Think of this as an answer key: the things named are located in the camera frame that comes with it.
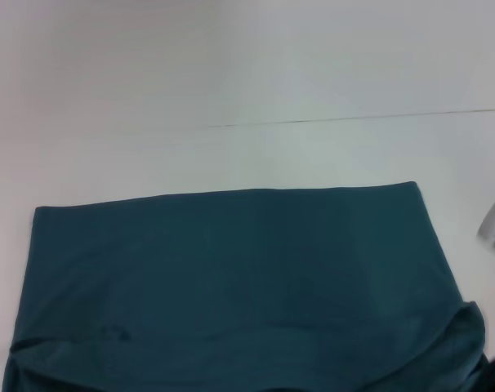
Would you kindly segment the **teal blue t-shirt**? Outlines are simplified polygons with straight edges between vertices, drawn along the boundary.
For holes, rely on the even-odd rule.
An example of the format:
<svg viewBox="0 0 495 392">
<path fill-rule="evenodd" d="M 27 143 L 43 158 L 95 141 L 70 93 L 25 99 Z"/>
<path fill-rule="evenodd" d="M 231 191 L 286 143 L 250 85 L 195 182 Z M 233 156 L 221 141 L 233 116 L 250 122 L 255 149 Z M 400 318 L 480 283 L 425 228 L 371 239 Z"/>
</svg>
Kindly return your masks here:
<svg viewBox="0 0 495 392">
<path fill-rule="evenodd" d="M 484 342 L 413 182 L 39 207 L 2 392 L 466 392 Z"/>
</svg>

